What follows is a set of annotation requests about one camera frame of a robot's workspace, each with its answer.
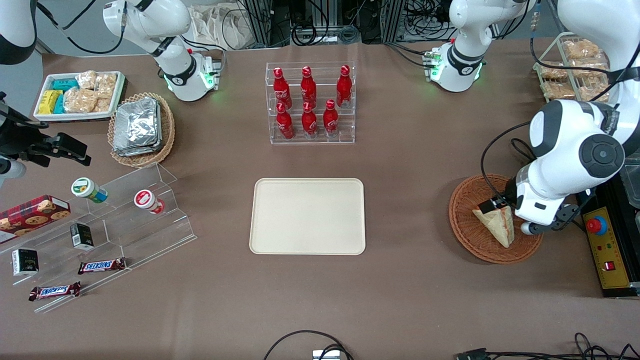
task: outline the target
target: snickers bar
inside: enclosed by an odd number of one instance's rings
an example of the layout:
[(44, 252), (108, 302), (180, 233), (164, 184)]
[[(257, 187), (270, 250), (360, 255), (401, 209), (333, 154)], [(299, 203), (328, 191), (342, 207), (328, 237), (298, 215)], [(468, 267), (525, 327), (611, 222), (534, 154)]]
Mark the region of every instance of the snickers bar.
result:
[(29, 294), (29, 301), (48, 299), (65, 295), (80, 295), (80, 282), (71, 285), (53, 286), (52, 288), (40, 288), (36, 286)]
[(113, 260), (94, 261), (93, 263), (80, 263), (80, 270), (78, 275), (82, 275), (85, 272), (101, 272), (110, 270), (122, 270), (127, 266), (125, 258), (118, 258)]

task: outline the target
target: teal snack package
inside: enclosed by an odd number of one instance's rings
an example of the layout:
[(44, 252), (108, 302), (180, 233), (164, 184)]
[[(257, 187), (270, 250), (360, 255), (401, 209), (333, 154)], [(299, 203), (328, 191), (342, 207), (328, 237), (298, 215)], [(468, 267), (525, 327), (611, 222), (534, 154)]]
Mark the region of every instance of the teal snack package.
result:
[(58, 79), (58, 80), (54, 80), (53, 84), (51, 84), (51, 90), (67, 91), (77, 86), (78, 86), (78, 82), (76, 79)]
[(64, 114), (65, 113), (65, 97), (60, 95), (58, 96), (58, 100), (56, 100), (56, 106), (53, 108), (54, 114)]

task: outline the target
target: emergency stop button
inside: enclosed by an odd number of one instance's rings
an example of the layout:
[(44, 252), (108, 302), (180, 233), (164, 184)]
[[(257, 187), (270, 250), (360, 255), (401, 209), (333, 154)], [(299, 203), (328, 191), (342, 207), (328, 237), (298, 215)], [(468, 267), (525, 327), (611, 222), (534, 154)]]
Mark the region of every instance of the emergency stop button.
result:
[(607, 221), (601, 216), (595, 216), (587, 220), (587, 231), (598, 236), (607, 233)]

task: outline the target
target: white tray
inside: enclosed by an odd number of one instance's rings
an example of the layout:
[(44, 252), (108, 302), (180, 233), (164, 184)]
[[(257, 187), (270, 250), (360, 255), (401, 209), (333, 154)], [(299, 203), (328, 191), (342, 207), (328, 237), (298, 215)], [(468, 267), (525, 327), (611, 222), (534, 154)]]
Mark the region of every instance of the white tray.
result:
[(109, 105), (109, 110), (101, 111), (99, 113), (73, 113), (73, 114), (39, 114), (38, 106), (40, 102), (42, 102), (42, 96), (44, 95), (45, 90), (51, 89), (51, 84), (54, 80), (59, 79), (71, 79), (78, 75), (78, 72), (69, 72), (67, 74), (51, 74), (47, 75), (44, 79), (44, 84), (42, 85), (42, 89), (40, 89), (40, 95), (38, 96), (38, 102), (36, 102), (36, 107), (33, 109), (33, 117), (44, 121), (44, 122), (75, 122), (75, 121), (91, 121), (91, 120), (109, 120), (111, 114), (116, 111), (116, 107), (120, 102), (120, 94), (122, 94), (122, 88), (124, 87), (124, 74), (120, 71), (97, 71), (98, 73), (103, 74), (116, 74), (118, 77), (116, 78), (116, 87), (113, 89), (113, 95), (111, 96), (111, 104)]
[(366, 246), (358, 179), (265, 178), (255, 183), (255, 254), (359, 255)]

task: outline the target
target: yellow control panel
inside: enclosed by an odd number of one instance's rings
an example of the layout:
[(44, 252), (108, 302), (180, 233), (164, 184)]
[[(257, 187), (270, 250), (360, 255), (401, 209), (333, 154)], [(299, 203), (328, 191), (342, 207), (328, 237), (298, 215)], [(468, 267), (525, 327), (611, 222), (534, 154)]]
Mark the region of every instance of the yellow control panel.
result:
[(611, 229), (607, 208), (583, 215), (593, 259), (603, 289), (628, 288), (627, 269), (622, 262), (616, 236)]

